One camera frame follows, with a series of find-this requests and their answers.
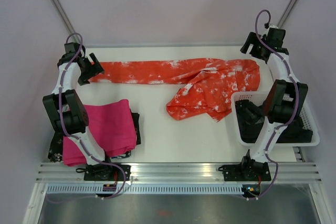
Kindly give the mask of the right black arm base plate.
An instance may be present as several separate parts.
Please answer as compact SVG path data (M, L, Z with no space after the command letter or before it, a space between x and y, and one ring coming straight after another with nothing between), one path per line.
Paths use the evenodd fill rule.
M262 169L243 168L241 165L223 165L218 168L226 182L270 182L271 174L268 166Z

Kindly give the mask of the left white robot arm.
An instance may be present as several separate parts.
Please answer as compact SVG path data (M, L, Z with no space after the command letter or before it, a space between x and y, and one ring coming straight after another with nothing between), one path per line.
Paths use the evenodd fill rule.
M59 59L59 76L50 95L43 97L43 105L54 129L52 143L60 143L64 137L72 141L85 157L89 166L98 165L96 175L110 180L114 167L105 163L106 155L89 130L88 113L76 92L77 86L89 84L89 80L104 69L96 56L85 55L85 47L76 42L64 44L65 54Z

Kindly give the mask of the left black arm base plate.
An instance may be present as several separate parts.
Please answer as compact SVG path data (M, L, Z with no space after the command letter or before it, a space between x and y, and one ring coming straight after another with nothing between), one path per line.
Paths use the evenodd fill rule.
M84 181L90 182L107 182L107 181L124 181L121 169L125 173L126 181L129 181L131 166L117 164L120 168L108 165L87 165L84 171Z

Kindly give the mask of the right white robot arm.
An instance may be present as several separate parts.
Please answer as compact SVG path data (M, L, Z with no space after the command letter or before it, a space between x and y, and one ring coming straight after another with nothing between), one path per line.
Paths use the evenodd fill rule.
M284 48L284 29L267 25L263 35L250 32L240 52L245 54L250 45L250 55L265 61L274 83L264 101L264 124L255 144L248 151L250 159L258 162L270 162L270 151L282 132L300 115L308 86L300 83L292 73L289 64L289 52Z

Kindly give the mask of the orange white-speckled trousers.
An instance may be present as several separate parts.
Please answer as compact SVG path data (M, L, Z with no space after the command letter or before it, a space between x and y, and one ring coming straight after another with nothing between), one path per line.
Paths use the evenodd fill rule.
M180 84L166 111L180 121L206 113L220 121L231 113L235 92L257 91L260 68L254 60L196 58L162 61L103 62L103 73L91 82Z

